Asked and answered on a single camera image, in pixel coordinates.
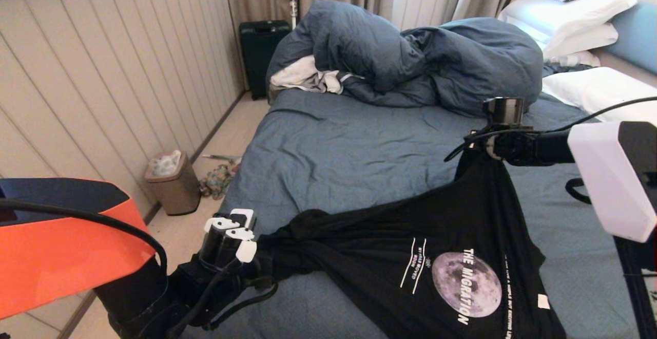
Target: rope toy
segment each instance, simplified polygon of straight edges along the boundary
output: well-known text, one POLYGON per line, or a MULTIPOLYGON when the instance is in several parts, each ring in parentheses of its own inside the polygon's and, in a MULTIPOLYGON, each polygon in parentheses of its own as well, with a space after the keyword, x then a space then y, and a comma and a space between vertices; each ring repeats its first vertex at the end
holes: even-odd
POLYGON ((212 199, 221 199, 228 190, 228 185, 239 170, 241 159, 229 159, 228 164, 222 164, 209 171, 206 177, 200 180, 202 196, 212 196, 212 199))

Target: blue bedsheet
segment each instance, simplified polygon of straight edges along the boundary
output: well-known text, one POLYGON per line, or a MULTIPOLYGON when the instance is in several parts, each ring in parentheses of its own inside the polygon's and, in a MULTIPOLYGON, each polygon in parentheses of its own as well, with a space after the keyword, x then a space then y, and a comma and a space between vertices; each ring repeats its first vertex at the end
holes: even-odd
MULTIPOLYGON (((542 94, 524 123, 555 128, 583 115, 542 94)), ((415 196, 451 181, 457 159, 443 158, 484 125, 439 106, 377 107, 289 89, 260 124, 222 210, 253 208, 256 233, 269 234, 303 210, 335 213, 415 196)), ((590 206, 564 190, 576 166, 508 167, 530 236, 547 257, 540 275, 551 307, 569 337, 638 337, 612 237, 590 206)), ((324 273, 293 276, 215 332, 185 336, 385 337, 324 273)))

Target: moon print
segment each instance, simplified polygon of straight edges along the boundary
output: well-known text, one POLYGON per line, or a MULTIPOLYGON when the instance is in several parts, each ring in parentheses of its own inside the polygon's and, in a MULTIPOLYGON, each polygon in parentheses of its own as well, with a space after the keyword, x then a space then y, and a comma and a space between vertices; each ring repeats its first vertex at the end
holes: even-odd
POLYGON ((474 264, 463 262, 463 253, 439 255, 431 267, 434 285, 456 311, 470 317, 488 316, 499 307, 502 285, 486 262, 478 257, 471 258, 474 264), (472 274, 464 274, 463 267, 472 269, 472 274))

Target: beige trash can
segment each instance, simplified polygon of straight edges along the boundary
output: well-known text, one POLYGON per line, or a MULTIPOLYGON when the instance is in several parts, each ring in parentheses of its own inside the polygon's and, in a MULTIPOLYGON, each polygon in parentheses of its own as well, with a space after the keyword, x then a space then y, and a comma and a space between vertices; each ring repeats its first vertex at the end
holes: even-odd
MULTIPOLYGON (((172 154, 173 152, 164 152, 157 154, 156 158, 172 154)), ((153 175, 154 169, 154 165, 149 163, 145 180, 167 215, 187 215, 187 213, 197 210, 201 199, 199 180, 185 152, 181 151, 178 166, 171 175, 153 175)))

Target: black t-shirt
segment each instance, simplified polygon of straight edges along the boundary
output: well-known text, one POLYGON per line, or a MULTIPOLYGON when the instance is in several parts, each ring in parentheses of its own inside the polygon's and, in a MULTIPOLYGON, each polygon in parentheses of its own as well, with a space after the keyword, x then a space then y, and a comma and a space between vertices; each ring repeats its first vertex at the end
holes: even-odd
POLYGON ((504 165, 479 156, 415 198, 305 211, 259 249, 273 277, 322 270, 389 337, 565 337, 504 165))

